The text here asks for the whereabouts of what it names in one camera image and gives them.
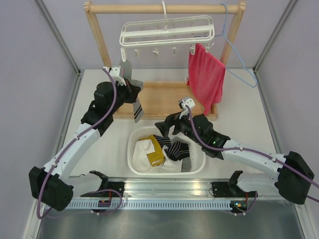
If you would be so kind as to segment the yellow bear sock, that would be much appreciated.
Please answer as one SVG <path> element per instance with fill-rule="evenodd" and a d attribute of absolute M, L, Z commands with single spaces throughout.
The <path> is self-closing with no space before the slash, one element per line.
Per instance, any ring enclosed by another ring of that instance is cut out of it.
<path fill-rule="evenodd" d="M 155 167 L 155 166 L 163 164 L 164 155 L 162 152 L 162 148 L 159 144 L 160 137 L 157 135 L 151 135 L 148 137 L 140 138 L 140 140 L 147 140 L 147 139 L 151 140 L 151 143 L 153 144 L 153 147 L 155 150 L 154 152 L 147 154 L 151 167 Z"/>

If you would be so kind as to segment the white sock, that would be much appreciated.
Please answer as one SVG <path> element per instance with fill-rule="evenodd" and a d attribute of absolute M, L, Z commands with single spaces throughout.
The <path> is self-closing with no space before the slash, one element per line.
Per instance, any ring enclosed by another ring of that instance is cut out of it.
<path fill-rule="evenodd" d="M 181 167 L 182 167 L 182 161 L 173 161 L 171 160 L 167 154 L 166 149 L 168 149 L 167 146 L 164 146 L 162 148 L 162 153 L 164 155 L 164 163 L 162 164 L 162 167 L 160 168 L 160 173 L 181 173 Z"/>
<path fill-rule="evenodd" d="M 150 139 L 137 141 L 131 165 L 138 172 L 146 172 L 151 167 L 148 154 L 153 152 L 155 152 L 155 148 Z"/>

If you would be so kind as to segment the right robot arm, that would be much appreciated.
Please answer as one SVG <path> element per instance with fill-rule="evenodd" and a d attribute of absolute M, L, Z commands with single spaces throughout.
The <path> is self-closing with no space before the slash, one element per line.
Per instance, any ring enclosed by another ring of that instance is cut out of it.
<path fill-rule="evenodd" d="M 256 169 L 256 173 L 235 171 L 228 181 L 228 192 L 240 196 L 247 192 L 261 195 L 279 195 L 289 202 L 303 205 L 309 198 L 314 173 L 302 156 L 296 152 L 287 155 L 266 153 L 249 148 L 230 137 L 214 130 L 213 124 L 204 115 L 194 117 L 175 113 L 164 121 L 155 124 L 162 136 L 183 134 L 201 146 L 205 154 L 211 158 L 235 162 Z"/>

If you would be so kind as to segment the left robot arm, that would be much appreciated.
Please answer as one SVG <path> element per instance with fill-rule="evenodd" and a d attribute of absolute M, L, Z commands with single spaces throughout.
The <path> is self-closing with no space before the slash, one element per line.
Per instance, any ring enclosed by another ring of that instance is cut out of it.
<path fill-rule="evenodd" d="M 108 177 L 96 170 L 86 175 L 71 177 L 70 174 L 85 152 L 105 133 L 113 122 L 113 114 L 125 103 L 138 101 L 143 83 L 137 80 L 119 83 L 101 82 L 94 92 L 94 100 L 73 139 L 42 168 L 33 167 L 29 172 L 32 196 L 57 211 L 64 210 L 70 201 L 79 196 L 99 197 L 109 192 Z"/>

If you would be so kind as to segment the white plastic clip hanger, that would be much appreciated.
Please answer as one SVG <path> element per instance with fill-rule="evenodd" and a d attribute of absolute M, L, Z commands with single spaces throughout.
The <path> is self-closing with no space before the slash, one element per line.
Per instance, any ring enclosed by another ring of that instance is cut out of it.
<path fill-rule="evenodd" d="M 136 56 L 140 48 L 154 47 L 154 55 L 159 54 L 159 46 L 172 46 L 176 55 L 176 45 L 189 45 L 190 53 L 195 54 L 195 45 L 205 43 L 210 49 L 215 37 L 212 17 L 207 15 L 168 18 L 165 2 L 162 1 L 163 19 L 150 21 L 134 21 L 123 25 L 119 43 L 122 61 L 127 60 L 126 50 L 133 48 Z"/>

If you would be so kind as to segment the grey striped-cuff sock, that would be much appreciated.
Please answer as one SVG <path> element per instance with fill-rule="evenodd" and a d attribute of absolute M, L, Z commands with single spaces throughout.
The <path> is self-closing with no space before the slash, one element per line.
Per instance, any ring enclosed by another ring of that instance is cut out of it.
<path fill-rule="evenodd" d="M 134 121 L 137 123 L 144 115 L 144 111 L 139 100 L 139 93 L 143 90 L 144 83 L 132 78 L 132 65 L 128 60 L 120 61 L 120 66 L 122 70 L 121 76 L 126 81 L 129 89 L 130 97 L 127 103 L 133 105 Z"/>
<path fill-rule="evenodd" d="M 189 143 L 181 138 L 175 137 L 172 140 L 173 143 L 175 142 L 182 142 L 185 143 L 187 145 L 189 145 Z M 190 172 L 191 171 L 191 159 L 190 157 L 184 158 L 182 160 L 182 165 L 181 165 L 181 172 Z"/>

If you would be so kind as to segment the black white-striped sock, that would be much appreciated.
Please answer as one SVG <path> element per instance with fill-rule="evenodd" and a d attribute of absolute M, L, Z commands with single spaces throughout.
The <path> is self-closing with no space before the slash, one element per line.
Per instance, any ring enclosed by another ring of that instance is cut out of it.
<path fill-rule="evenodd" d="M 189 146 L 187 143 L 176 141 L 164 150 L 167 157 L 172 161 L 181 161 L 190 157 Z"/>
<path fill-rule="evenodd" d="M 158 136 L 158 135 L 153 135 L 153 137 L 159 143 L 161 148 L 163 148 L 164 146 L 167 146 L 167 147 L 171 146 L 171 140 L 169 137 L 162 137 L 162 136 Z"/>

